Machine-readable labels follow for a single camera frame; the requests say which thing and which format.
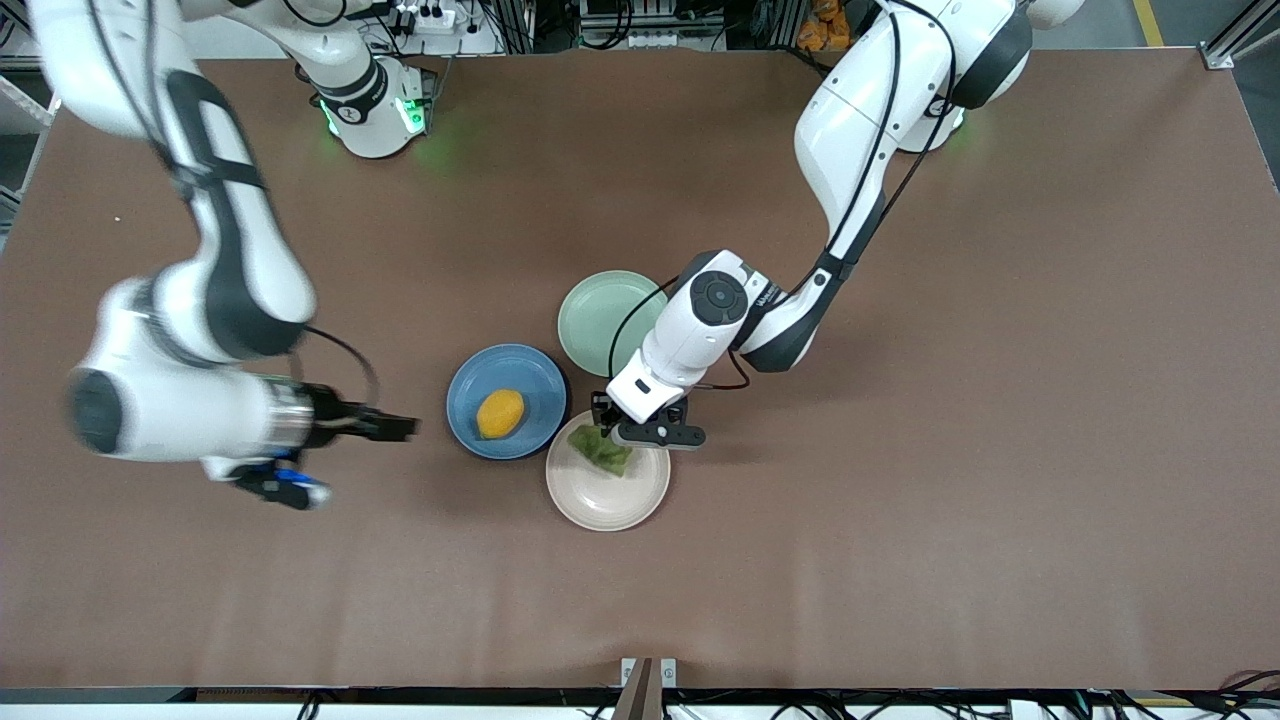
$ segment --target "black round joint cap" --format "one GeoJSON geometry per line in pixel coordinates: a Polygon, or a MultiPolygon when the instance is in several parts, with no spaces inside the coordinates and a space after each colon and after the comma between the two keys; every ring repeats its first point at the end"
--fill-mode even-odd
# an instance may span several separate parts
{"type": "Polygon", "coordinates": [[[111,455],[119,447],[124,406],[110,375],[88,370],[70,387],[72,424],[81,441],[96,452],[111,455]]]}
{"type": "Polygon", "coordinates": [[[746,291],[728,273],[699,273],[689,286],[689,297],[694,304],[694,315],[708,325],[728,325],[746,315],[746,291]]]}

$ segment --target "lemon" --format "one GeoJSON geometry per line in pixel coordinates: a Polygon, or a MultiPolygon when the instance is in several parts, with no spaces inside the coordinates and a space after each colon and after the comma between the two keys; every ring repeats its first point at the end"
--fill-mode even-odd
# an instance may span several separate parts
{"type": "Polygon", "coordinates": [[[525,416],[525,398],[513,389],[495,389],[489,393],[476,411],[476,425],[484,439],[498,439],[511,434],[525,416]]]}

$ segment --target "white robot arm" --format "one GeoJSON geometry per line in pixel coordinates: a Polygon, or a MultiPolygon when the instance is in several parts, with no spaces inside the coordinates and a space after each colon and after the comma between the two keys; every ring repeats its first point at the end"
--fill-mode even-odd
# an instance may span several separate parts
{"type": "MultiPolygon", "coordinates": [[[[257,4],[223,9],[268,27],[266,10],[252,14],[257,4]]],[[[236,114],[186,50],[178,4],[38,0],[31,10],[47,49],[47,77],[64,104],[106,132],[150,141],[200,232],[193,258],[123,281],[104,297],[92,347],[72,377],[79,437],[125,460],[200,460],[211,479],[292,507],[319,507],[329,489],[279,466],[282,459],[296,460],[302,448],[337,434],[403,441],[416,420],[343,402],[325,386],[239,369],[242,361],[293,348],[315,295],[280,234],[236,114]]],[[[285,28],[273,35],[285,36],[285,28]]],[[[376,142],[385,123],[370,120],[384,110],[396,114],[401,131],[404,126],[384,100],[385,87],[374,87],[387,73],[351,36],[351,28],[326,33],[311,44],[315,51],[303,53],[297,35],[292,50],[312,79],[361,68],[358,82],[321,90],[367,108],[344,128],[357,138],[352,147],[344,136],[349,147],[403,145],[403,132],[383,132],[376,142]],[[352,91],[356,86],[374,92],[352,91]],[[357,96],[365,100],[351,100],[357,96]]]]}
{"type": "Polygon", "coordinates": [[[724,352],[763,373],[794,368],[879,225],[888,158],[922,128],[933,146],[952,105],[1000,96],[1027,63],[1032,28],[1016,0],[884,0],[881,9],[796,124],[796,156],[829,227],[813,269],[787,293],[730,250],[696,256],[641,347],[593,396],[596,424],[616,442],[700,446],[685,396],[724,352]]]}

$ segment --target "table surface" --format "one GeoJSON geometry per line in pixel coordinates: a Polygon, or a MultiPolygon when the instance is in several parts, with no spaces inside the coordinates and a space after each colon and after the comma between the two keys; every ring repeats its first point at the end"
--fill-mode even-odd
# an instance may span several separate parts
{"type": "MultiPolygon", "coordinates": [[[[564,361],[556,310],[598,270],[731,247],[790,284],[826,232],[791,143],[818,78],[765,54],[462,60],[434,136],[367,161],[287,64],[207,73],[316,324],[422,432],[311,455],[337,489],[315,514],[82,450],[64,383],[99,299],[195,232],[146,147],[61,113],[0,263],[0,683],[590,685],[657,655],[704,687],[1216,687],[1280,665],[1280,201],[1193,51],[1037,53],[923,164],[805,361],[694,398],[708,445],[620,534],[556,511],[543,456],[468,456],[448,380],[498,342],[564,361]]],[[[361,393],[339,351],[303,357],[361,393]]],[[[570,379],[585,409],[600,382],[570,379]]]]}

